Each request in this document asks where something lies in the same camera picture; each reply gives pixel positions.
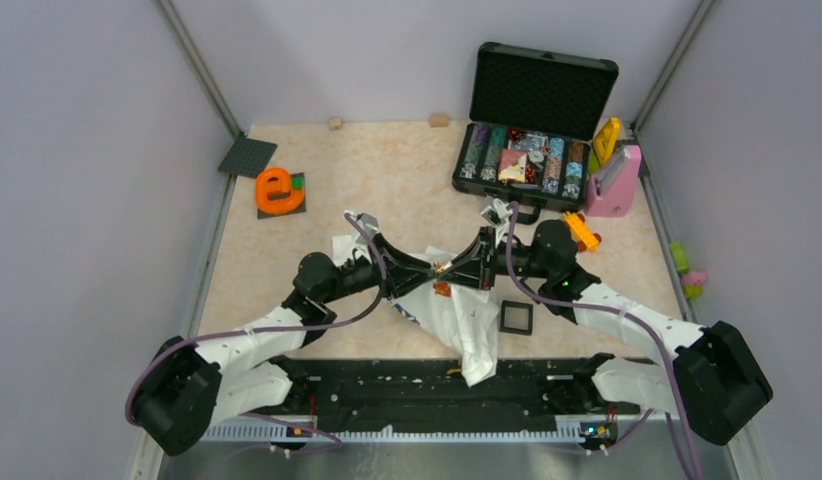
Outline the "white garment with blue print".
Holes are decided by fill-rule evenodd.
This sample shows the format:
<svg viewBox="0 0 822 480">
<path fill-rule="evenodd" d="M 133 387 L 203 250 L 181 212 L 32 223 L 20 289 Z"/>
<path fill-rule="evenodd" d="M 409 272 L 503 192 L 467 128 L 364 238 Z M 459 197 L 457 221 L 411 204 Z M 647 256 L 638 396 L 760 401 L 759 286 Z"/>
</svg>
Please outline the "white garment with blue print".
<svg viewBox="0 0 822 480">
<path fill-rule="evenodd" d="M 333 260 L 339 265 L 342 254 L 364 253 L 371 259 L 364 237 L 357 232 L 335 236 Z M 455 252 L 428 246 L 422 253 L 410 255 L 424 261 L 447 261 Z M 498 306 L 491 292 L 451 285 L 450 297 L 437 295 L 431 280 L 397 300 L 385 299 L 406 320 L 436 337 L 460 357 L 461 375 L 468 387 L 474 387 L 496 374 Z"/>
</svg>

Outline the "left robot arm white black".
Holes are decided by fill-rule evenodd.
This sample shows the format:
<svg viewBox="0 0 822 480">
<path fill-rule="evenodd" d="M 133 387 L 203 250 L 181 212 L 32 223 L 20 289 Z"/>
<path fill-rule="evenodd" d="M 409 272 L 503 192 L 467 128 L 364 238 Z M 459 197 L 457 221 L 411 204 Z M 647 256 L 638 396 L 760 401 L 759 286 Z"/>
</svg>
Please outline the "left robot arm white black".
<svg viewBox="0 0 822 480">
<path fill-rule="evenodd" d="M 295 413 L 308 388 L 284 365 L 286 353 L 434 276 L 431 263 L 393 248 L 379 233 L 359 231 L 340 263 L 309 253 L 292 292 L 269 313 L 234 330 L 166 341 L 132 386 L 125 417 L 175 456 L 231 418 L 271 406 Z"/>
</svg>

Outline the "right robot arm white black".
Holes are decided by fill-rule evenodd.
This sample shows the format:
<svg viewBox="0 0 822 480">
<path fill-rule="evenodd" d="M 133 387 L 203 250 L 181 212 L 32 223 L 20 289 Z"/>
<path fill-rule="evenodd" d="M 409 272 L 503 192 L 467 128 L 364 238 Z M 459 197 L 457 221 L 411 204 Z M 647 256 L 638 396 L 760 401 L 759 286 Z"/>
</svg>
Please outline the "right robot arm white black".
<svg viewBox="0 0 822 480">
<path fill-rule="evenodd" d="M 471 245 L 434 269 L 440 281 L 488 290 L 499 276 L 535 278 L 520 290 L 571 323 L 612 336 L 645 362 L 597 354 L 573 385 L 576 404 L 599 412 L 610 402 L 662 411 L 715 445 L 727 444 L 774 397 L 739 329 L 719 321 L 686 322 L 625 297 L 577 261 L 577 246 L 561 220 L 546 220 L 524 245 L 512 231 L 480 229 Z"/>
</svg>

